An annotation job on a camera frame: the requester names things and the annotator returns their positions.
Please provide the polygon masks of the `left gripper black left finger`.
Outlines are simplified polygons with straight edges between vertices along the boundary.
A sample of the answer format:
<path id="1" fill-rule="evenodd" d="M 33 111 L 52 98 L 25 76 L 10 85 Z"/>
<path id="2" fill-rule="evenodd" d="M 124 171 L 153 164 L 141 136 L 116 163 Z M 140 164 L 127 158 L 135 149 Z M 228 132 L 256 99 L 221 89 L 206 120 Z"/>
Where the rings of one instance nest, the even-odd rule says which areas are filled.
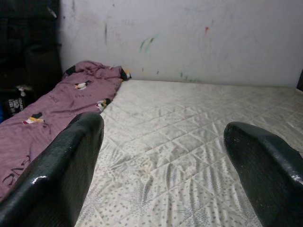
<path id="1" fill-rule="evenodd" d="M 95 112 L 77 115 L 25 169 L 0 203 L 3 227 L 73 227 L 104 136 Z"/>

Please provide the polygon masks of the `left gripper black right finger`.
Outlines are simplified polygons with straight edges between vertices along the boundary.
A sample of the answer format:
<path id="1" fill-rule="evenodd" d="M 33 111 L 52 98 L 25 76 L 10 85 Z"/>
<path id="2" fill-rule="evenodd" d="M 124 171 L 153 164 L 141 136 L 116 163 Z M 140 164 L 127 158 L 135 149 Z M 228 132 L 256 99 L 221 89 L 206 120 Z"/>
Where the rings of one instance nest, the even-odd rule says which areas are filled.
<path id="1" fill-rule="evenodd" d="M 303 225 L 303 158 L 281 137 L 230 122 L 223 133 L 228 157 L 264 227 Z"/>

